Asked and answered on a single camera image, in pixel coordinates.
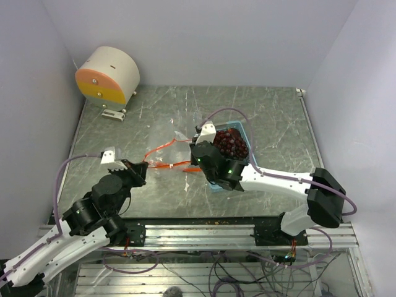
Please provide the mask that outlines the dark red grape bunch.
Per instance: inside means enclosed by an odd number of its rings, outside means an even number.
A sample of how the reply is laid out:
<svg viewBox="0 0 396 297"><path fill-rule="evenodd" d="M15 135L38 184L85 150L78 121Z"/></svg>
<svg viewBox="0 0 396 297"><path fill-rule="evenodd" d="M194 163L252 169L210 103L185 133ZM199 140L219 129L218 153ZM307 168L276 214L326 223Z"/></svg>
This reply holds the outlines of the dark red grape bunch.
<svg viewBox="0 0 396 297"><path fill-rule="evenodd" d="M213 144L226 158L234 160L248 159L249 148L247 142L236 128L217 131Z"/></svg>

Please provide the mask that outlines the clear orange-zip bag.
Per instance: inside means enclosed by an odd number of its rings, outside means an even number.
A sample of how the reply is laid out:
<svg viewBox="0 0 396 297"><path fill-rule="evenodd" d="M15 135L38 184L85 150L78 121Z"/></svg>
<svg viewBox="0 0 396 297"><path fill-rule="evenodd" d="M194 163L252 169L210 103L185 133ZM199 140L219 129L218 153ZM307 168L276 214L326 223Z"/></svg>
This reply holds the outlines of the clear orange-zip bag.
<svg viewBox="0 0 396 297"><path fill-rule="evenodd" d="M191 161L190 144L196 126L202 122L200 112L161 114L149 128L147 152L143 161L157 173L198 173L201 171Z"/></svg>

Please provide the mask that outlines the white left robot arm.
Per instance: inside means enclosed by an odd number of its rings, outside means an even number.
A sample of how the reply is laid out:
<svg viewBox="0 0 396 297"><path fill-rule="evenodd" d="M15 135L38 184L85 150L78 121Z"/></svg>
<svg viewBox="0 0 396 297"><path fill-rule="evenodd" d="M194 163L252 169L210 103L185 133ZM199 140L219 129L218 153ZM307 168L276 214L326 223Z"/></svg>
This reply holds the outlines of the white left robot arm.
<svg viewBox="0 0 396 297"><path fill-rule="evenodd" d="M108 174L74 202L46 235L6 261L1 279L12 287L28 285L37 276L46 282L96 249L122 244L127 227L119 212L131 189L146 184L148 166L146 161L127 159L108 163Z"/></svg>

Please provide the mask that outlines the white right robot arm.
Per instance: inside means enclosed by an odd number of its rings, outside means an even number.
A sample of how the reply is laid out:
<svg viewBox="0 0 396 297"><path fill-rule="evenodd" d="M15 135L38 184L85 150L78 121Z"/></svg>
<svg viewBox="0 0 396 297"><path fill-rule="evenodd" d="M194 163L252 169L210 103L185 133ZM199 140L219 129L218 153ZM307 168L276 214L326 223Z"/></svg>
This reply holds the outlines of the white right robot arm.
<svg viewBox="0 0 396 297"><path fill-rule="evenodd" d="M194 144L191 158L208 182L224 190L271 192L299 200L299 207L279 215L278 226L272 231L278 244L288 244L315 225L338 228L342 222L345 191L323 168L316 168L313 173L268 170L226 158L208 141Z"/></svg>

